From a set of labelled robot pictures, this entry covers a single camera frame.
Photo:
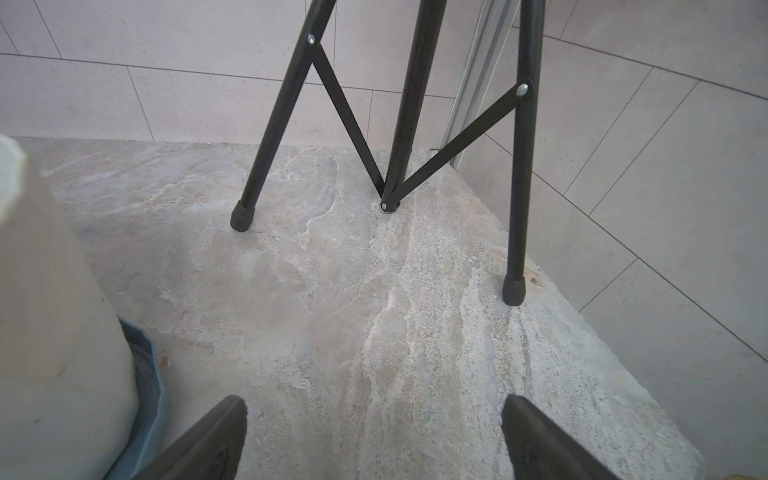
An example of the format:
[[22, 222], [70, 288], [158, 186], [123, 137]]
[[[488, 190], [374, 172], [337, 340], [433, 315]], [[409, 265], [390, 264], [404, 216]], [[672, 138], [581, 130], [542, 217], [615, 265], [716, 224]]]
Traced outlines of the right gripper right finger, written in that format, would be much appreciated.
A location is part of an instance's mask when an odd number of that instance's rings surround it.
[[501, 418], [515, 479], [618, 480], [527, 398], [508, 395]]

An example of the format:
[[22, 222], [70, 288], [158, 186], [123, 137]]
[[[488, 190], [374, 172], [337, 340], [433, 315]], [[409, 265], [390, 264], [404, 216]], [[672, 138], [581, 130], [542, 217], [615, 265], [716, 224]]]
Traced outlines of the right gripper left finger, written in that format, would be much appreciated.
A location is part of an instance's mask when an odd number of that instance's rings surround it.
[[234, 479], [247, 415], [241, 397], [225, 397], [133, 479]]

